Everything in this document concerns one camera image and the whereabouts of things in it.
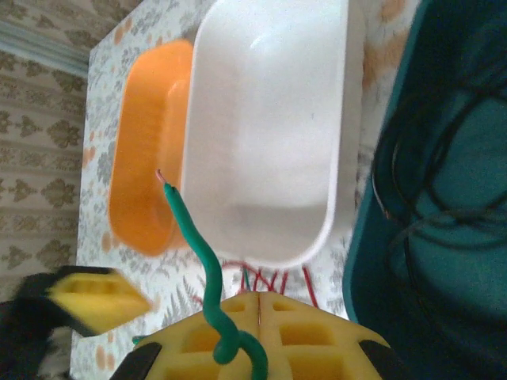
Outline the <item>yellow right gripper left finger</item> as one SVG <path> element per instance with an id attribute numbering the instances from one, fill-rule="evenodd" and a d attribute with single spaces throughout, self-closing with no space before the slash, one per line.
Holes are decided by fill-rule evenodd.
<path id="1" fill-rule="evenodd" d="M 260 340 L 259 302 L 259 293 L 245 292 L 221 302 L 221 309 L 238 330 Z M 250 358 L 241 348 L 229 364 L 215 362 L 219 338 L 202 311 L 149 335 L 136 348 L 154 342 L 162 348 L 145 380 L 252 380 Z"/>

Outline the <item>floral tablecloth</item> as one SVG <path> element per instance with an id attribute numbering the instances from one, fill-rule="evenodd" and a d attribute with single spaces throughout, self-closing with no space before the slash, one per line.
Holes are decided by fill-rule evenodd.
<path id="1" fill-rule="evenodd" d="M 359 207 L 402 51 L 421 0 L 357 0 L 365 24 L 360 145 L 352 187 Z M 92 338 L 74 337 L 75 380 L 109 380 L 152 333 L 200 310 L 202 267 L 188 250 L 146 258 L 113 233 L 107 213 L 120 103 L 128 72 L 149 48 L 188 36 L 214 0 L 143 0 L 90 52 L 78 222 L 77 262 L 120 270 L 152 301 L 150 313 Z"/>

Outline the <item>aluminium frame post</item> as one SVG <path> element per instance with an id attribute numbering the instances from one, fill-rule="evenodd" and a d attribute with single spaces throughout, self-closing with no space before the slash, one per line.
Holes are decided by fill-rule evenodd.
<path id="1" fill-rule="evenodd" d="M 0 21 L 0 51 L 87 79 L 89 54 Z"/>

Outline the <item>orange plastic bin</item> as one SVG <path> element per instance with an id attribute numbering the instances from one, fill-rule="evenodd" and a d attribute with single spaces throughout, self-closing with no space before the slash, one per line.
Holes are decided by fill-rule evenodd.
<path id="1" fill-rule="evenodd" d="M 162 182 L 181 182 L 193 46 L 175 40 L 145 51 L 124 88 L 109 189 L 114 235 L 147 257 L 185 246 Z"/>

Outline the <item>white plastic bin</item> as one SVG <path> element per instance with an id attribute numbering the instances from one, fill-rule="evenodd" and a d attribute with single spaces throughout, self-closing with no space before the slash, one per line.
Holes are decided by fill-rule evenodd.
<path id="1" fill-rule="evenodd" d="M 355 218 L 358 0 L 216 0 L 196 34 L 181 193 L 227 260 L 298 266 Z"/>

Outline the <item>teal plastic bin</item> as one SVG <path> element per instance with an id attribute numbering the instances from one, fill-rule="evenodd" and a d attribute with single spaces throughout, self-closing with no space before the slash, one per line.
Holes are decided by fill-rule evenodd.
<path id="1" fill-rule="evenodd" d="M 343 293 L 416 380 L 507 380 L 507 0 L 421 0 Z"/>

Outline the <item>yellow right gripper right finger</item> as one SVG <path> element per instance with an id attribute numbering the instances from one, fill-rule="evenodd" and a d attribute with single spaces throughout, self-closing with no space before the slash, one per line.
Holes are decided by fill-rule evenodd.
<path id="1" fill-rule="evenodd" d="M 380 380 L 360 346 L 367 340 L 387 348 L 378 333 L 273 292 L 261 292 L 259 306 L 268 380 Z"/>

